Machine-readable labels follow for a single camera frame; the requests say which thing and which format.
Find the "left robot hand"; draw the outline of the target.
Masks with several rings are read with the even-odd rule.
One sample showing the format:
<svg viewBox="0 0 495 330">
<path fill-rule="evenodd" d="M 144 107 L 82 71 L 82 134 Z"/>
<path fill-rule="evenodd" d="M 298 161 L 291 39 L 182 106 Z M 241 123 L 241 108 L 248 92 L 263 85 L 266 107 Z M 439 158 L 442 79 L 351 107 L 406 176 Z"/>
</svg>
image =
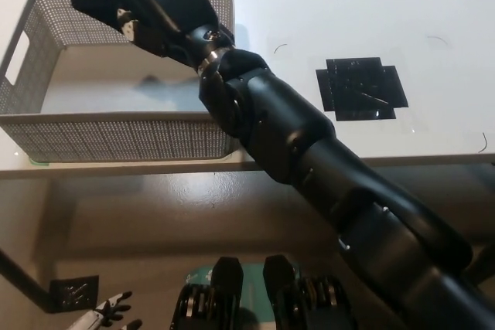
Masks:
<svg viewBox="0 0 495 330">
<path fill-rule="evenodd" d="M 114 323 L 122 321 L 124 313 L 131 309 L 131 305 L 124 303 L 131 296 L 131 291 L 125 291 L 103 301 L 97 307 L 85 312 L 68 330 L 110 328 Z"/>
</svg>

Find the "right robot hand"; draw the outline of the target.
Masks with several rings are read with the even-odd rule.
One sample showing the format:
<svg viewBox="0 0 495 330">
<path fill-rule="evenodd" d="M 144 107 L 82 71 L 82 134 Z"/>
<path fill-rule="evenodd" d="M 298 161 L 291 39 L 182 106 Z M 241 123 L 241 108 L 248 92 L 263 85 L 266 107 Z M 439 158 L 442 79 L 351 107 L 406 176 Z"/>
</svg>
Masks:
<svg viewBox="0 0 495 330">
<path fill-rule="evenodd" d="M 191 66 L 199 75 L 219 70 L 234 50 L 209 0 L 126 0 L 121 31 L 135 46 Z"/>
</svg>

